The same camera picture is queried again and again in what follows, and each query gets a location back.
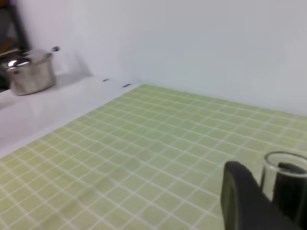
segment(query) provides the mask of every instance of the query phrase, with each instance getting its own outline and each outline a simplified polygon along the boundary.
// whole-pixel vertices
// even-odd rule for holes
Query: pot lid
[[[45,62],[51,56],[42,49],[33,49],[28,52],[17,52],[9,56],[3,67],[7,70]]]

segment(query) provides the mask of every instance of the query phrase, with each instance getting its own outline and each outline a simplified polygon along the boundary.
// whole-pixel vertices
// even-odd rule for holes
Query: stainless steel pot
[[[51,65],[52,53],[43,50],[15,55],[4,68],[10,79],[10,89],[16,95],[27,95],[48,89],[56,84]]]

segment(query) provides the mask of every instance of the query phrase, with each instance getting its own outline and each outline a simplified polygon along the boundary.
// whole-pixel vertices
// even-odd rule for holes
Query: white wall
[[[80,11],[78,0],[15,0],[26,33],[33,48],[50,50],[60,46],[54,54],[56,72],[90,74],[82,58],[81,44],[75,26]]]
[[[131,77],[307,115],[305,0],[134,0]]]
[[[304,0],[19,1],[64,69],[307,115]]]

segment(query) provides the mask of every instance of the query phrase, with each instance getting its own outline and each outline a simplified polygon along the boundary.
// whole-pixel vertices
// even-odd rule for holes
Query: glass cup
[[[283,151],[267,154],[261,189],[279,211],[307,230],[307,158]]]

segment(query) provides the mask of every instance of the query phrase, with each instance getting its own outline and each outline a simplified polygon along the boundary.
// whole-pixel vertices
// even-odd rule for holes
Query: white countertop
[[[61,75],[57,86],[28,96],[0,93],[0,157],[104,105],[138,85]]]

